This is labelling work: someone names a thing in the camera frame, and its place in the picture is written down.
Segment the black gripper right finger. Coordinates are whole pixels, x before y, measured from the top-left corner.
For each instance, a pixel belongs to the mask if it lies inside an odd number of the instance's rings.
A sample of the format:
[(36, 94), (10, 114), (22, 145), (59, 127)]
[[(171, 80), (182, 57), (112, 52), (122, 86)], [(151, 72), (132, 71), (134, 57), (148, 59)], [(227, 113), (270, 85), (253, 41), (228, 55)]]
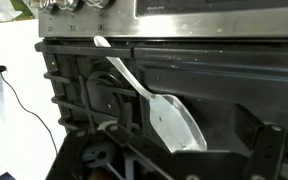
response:
[(278, 180), (286, 131), (279, 125), (264, 124), (242, 105), (234, 106), (233, 129), (251, 151), (243, 180)]

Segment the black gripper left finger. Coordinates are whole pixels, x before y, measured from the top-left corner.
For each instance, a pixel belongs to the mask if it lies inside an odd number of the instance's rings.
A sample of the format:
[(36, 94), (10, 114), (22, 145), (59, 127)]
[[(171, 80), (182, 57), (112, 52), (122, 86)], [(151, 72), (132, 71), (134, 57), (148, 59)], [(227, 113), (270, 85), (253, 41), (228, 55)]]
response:
[(89, 132), (86, 130), (69, 132), (45, 180), (87, 180), (90, 170), (82, 160), (82, 153), (88, 140)]

